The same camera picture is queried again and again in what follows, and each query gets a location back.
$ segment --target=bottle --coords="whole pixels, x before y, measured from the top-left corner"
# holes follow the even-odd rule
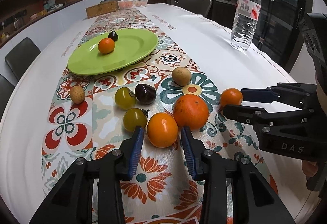
[[[253,39],[261,8],[261,0],[237,0],[231,46],[246,51]]]

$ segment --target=orange tomato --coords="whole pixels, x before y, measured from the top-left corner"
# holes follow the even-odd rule
[[[241,105],[243,101],[243,95],[240,90],[236,88],[228,88],[221,93],[220,96],[220,110],[227,104]]]
[[[194,131],[206,124],[209,118],[209,109],[199,96],[186,94],[176,101],[173,115],[179,127],[189,126],[191,131]]]
[[[156,147],[169,147],[177,139],[176,121],[167,113],[159,112],[148,122],[147,133],[150,142]]]
[[[111,38],[101,39],[98,44],[98,50],[102,54],[107,54],[115,49],[115,42]]]

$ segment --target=plate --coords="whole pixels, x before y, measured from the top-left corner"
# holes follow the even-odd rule
[[[116,31],[115,50],[101,54],[98,43],[107,38],[104,33],[77,48],[68,60],[68,69],[78,75],[108,73],[133,64],[150,54],[158,44],[156,34],[145,29],[127,28]]]

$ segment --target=table runner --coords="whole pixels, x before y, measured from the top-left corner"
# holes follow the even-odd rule
[[[252,127],[227,120],[218,112],[222,92],[219,83],[208,79],[179,45],[140,11],[123,10],[99,16],[78,46],[99,34],[121,28],[148,29],[158,36],[158,46],[139,62],[102,75],[74,75],[66,67],[53,96],[47,117],[49,128],[42,143],[44,196],[76,158],[100,159],[130,138],[130,133],[122,127],[125,111],[115,106],[114,94],[123,85],[134,90],[140,82],[154,86],[158,93],[152,105],[135,105],[150,110],[148,119],[157,112],[172,114],[172,106],[183,94],[192,93],[203,98],[210,111],[209,120],[200,130],[193,131],[193,136],[224,158],[247,157],[278,193],[252,137],[255,136]],[[192,73],[191,83],[185,87],[172,81],[171,72],[178,66]],[[73,104],[69,97],[69,90],[75,85],[86,92],[85,101],[79,105]],[[194,182],[188,175],[180,137],[171,147],[160,149],[149,142],[145,133],[136,176],[130,182],[121,182],[125,221],[198,223],[203,188],[204,182]],[[227,189],[228,222],[232,223],[229,181]],[[92,221],[97,223],[97,180],[94,181]]]

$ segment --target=human hand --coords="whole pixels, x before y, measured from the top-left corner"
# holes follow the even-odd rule
[[[313,177],[318,171],[317,162],[302,160],[302,171],[308,177]]]

